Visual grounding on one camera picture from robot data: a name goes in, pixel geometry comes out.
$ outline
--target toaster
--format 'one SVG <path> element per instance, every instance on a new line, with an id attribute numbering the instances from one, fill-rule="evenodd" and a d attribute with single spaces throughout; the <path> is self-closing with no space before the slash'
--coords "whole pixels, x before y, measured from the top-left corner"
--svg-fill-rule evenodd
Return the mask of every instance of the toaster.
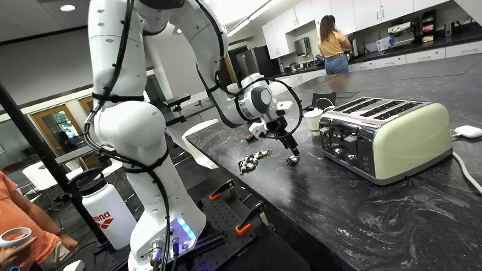
<path id="1" fill-rule="evenodd" d="M 324 113 L 320 138 L 327 159 L 389 186 L 452 156 L 449 123 L 439 103 L 362 97 Z"/>

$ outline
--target marble countertop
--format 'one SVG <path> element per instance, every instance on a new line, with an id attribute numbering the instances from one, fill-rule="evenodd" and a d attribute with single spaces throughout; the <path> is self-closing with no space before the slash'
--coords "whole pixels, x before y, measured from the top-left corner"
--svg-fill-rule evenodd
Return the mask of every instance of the marble countertop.
<path id="1" fill-rule="evenodd" d="M 442 103 L 452 129 L 482 127 L 482 55 L 321 77 L 296 89 L 303 106 L 314 92 L 338 92 L 338 104 L 358 97 Z M 288 115 L 293 124 L 297 112 Z M 285 165 L 290 151 L 276 141 L 246 144 L 248 127 L 213 126 L 189 138 L 220 168 L 330 251 L 353 270 L 482 270 L 482 198 L 455 160 L 409 181 L 377 187 L 323 157 L 317 138 L 296 133 L 300 165 Z M 252 174 L 237 163 L 261 150 L 273 156 Z M 482 181 L 482 142 L 454 142 L 454 150 Z"/>

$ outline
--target woman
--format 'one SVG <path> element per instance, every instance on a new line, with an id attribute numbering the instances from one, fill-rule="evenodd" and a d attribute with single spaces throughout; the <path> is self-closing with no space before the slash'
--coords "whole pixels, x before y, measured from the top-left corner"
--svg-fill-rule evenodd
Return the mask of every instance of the woman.
<path id="1" fill-rule="evenodd" d="M 318 44 L 326 59 L 327 74 L 348 74 L 348 61 L 344 52 L 352 50 L 348 38 L 335 29 L 335 17 L 326 16 L 320 26 L 321 41 Z"/>

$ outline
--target kitchen counter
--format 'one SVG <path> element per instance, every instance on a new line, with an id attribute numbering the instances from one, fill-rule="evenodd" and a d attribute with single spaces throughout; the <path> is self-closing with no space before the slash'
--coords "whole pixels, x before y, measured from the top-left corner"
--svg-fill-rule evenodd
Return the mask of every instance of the kitchen counter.
<path id="1" fill-rule="evenodd" d="M 338 92 L 338 104 L 359 97 L 442 103 L 451 127 L 481 127 L 482 55 L 315 79 L 296 88 L 303 106 L 314 92 Z M 305 124 L 294 135 L 300 163 L 276 141 L 252 145 L 246 127 L 217 124 L 189 138 L 205 156 L 327 249 L 347 270 L 482 270 L 482 198 L 454 160 L 407 181 L 377 187 L 323 157 Z M 252 174 L 239 162 L 272 150 Z M 474 178 L 482 181 L 482 142 L 454 142 Z"/>
<path id="2" fill-rule="evenodd" d="M 392 49 L 388 52 L 367 53 L 364 56 L 352 59 L 350 65 L 371 62 L 377 59 L 386 59 L 386 58 L 395 58 L 401 55 L 412 55 L 412 53 L 419 53 L 427 50 L 445 49 L 445 47 L 452 47 L 452 46 L 460 46 L 460 44 L 467 44 L 475 41 L 482 41 L 482 35 L 463 37 L 463 38 L 439 38 L 433 44 L 418 44 L 418 46 L 412 44 L 400 49 Z M 321 71 L 321 70 L 324 70 L 324 67 L 312 67 L 312 68 L 296 71 L 296 73 L 287 73 L 281 77 L 290 77 L 296 74 L 305 74 L 305 73 Z"/>

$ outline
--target pole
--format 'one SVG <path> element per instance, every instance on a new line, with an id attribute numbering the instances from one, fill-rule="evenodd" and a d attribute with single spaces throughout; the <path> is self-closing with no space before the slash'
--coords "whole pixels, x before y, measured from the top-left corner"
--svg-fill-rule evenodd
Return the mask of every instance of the pole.
<path id="1" fill-rule="evenodd" d="M 65 177 L 62 168 L 56 163 L 55 154 L 50 151 L 47 144 L 38 136 L 31 121 L 22 113 L 14 98 L 10 95 L 7 88 L 0 83 L 0 104 L 5 109 L 5 112 L 11 117 L 20 133 L 26 138 L 26 141 L 31 144 L 31 147 L 35 150 L 35 153 L 40 156 L 41 162 L 46 165 L 47 171 L 52 174 L 52 177 L 58 181 L 59 187 L 73 196 L 71 202 L 80 217 L 86 222 L 86 225 L 91 228 L 97 240 L 107 247 L 112 247 L 109 240 L 106 238 L 104 232 L 100 229 L 100 226 L 94 222 L 88 210 L 82 205 L 82 199 L 77 199 L 77 193 L 71 193 L 70 180 Z"/>

